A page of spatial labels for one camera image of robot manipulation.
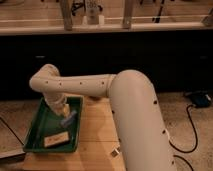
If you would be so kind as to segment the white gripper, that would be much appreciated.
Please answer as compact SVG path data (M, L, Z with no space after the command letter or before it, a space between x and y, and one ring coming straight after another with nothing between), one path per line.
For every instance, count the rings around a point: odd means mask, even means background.
M56 111L55 111L55 114L58 115L58 116L63 116L65 117L64 119L61 120L60 124L62 126L69 126L76 114L77 114L77 111L76 110L73 110L71 113L70 113L70 107L68 104L65 104L62 108L58 108Z

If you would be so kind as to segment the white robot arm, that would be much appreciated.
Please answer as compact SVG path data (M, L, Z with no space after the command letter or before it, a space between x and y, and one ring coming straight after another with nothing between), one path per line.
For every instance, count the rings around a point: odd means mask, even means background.
M137 70L117 74L61 76L52 64L29 80L60 115L68 93L109 100L126 171L177 171L154 86Z

